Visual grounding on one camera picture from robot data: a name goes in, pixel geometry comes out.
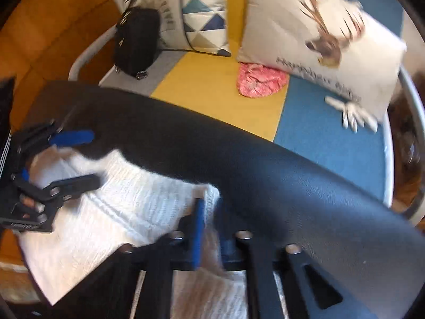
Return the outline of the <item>person's left hand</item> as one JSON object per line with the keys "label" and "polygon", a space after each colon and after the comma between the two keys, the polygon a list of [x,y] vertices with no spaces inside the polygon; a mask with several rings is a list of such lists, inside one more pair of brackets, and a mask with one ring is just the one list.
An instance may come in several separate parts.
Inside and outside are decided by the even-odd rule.
{"label": "person's left hand", "polygon": [[22,213],[23,218],[36,218],[44,213],[44,205],[36,202],[31,197],[24,194],[19,195],[19,202],[17,203],[18,210]]}

